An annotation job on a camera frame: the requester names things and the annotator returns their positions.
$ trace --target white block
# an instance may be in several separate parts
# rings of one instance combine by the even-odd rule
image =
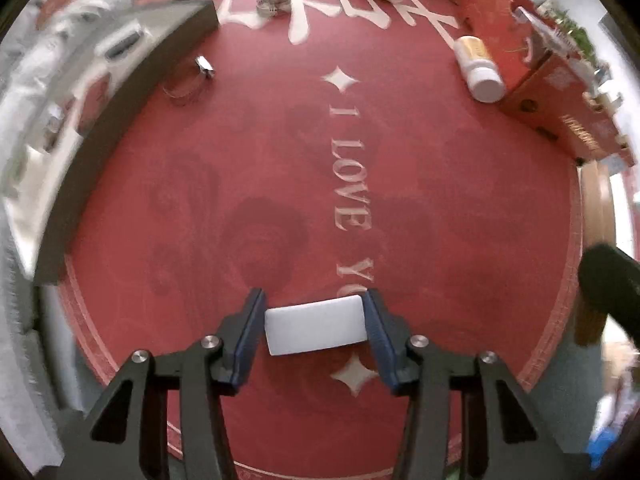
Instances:
[[[360,296],[270,308],[264,331],[271,355],[299,354],[367,340]]]

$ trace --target round rug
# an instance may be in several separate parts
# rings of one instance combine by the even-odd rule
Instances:
[[[414,333],[498,352],[530,389],[575,293],[573,162],[471,99],[447,0],[292,0],[270,20],[255,1],[215,0],[221,28],[197,49],[215,80],[184,105],[158,88],[86,206],[60,289],[96,375],[186,348],[251,286],[270,306],[376,286]],[[262,343],[223,399],[243,480],[389,476],[406,405],[366,344]],[[180,455],[175,396],[168,416]]]

